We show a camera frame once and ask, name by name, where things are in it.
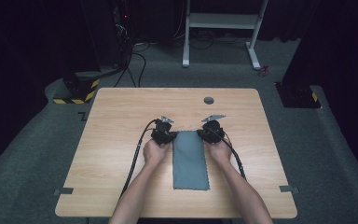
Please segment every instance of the dark background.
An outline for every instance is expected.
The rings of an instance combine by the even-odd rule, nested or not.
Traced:
[[[135,30],[170,41],[180,23],[182,1],[151,2],[129,3]],[[217,0],[193,2],[192,10],[203,12],[254,13],[260,6],[259,0],[225,1],[223,7]],[[91,21],[98,13],[90,10],[90,1],[0,0],[0,155],[46,105],[49,83],[74,72],[98,70],[102,63],[111,63],[109,55],[116,60],[114,38],[103,39],[114,35],[110,11],[101,7],[106,23],[96,27]],[[275,37],[303,37],[283,83],[324,88],[358,159],[358,0],[269,1],[259,39]],[[112,46],[113,53],[101,52],[100,44]]]

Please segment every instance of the small round object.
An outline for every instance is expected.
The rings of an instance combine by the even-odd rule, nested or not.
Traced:
[[[214,98],[210,97],[210,96],[207,96],[204,98],[204,103],[207,104],[207,105],[211,105],[214,103]]]

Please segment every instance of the gray carpet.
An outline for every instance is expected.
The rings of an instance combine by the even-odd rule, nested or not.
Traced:
[[[197,47],[204,42],[193,41]],[[142,87],[254,88],[259,91],[289,184],[298,216],[275,223],[358,223],[358,163],[343,137],[320,87],[321,109],[284,108],[274,82],[282,77],[298,42],[257,41],[255,50],[269,75],[258,76],[247,52],[237,44],[215,43],[208,49],[190,50],[190,67],[182,68],[182,49],[152,45],[140,52],[147,60]],[[146,45],[134,50],[145,49]],[[132,56],[137,80],[143,60]],[[118,75],[105,77],[98,88],[112,87]],[[55,105],[52,97],[61,80],[46,87],[48,105],[32,119],[0,157],[0,224],[87,223],[85,218],[57,217],[58,197],[85,122],[78,112],[88,105]],[[128,73],[118,87],[131,87]],[[107,223],[106,217],[89,223]]]

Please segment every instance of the gray cloth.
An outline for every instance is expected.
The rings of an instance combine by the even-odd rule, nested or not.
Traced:
[[[173,188],[209,189],[204,145],[196,131],[179,132],[173,140]]]

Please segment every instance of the white metal stand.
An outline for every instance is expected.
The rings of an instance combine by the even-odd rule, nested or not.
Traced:
[[[269,0],[263,0],[260,12],[257,15],[230,15],[230,14],[207,14],[207,13],[190,13],[190,1],[187,0],[186,9],[186,36],[183,51],[183,67],[190,66],[190,48],[189,32],[190,27],[202,28],[226,28],[226,29],[245,29],[254,30],[251,42],[246,42],[246,49],[252,60],[252,66],[255,70],[260,69],[260,63],[255,55],[255,41],[263,21],[264,12],[266,11]]]

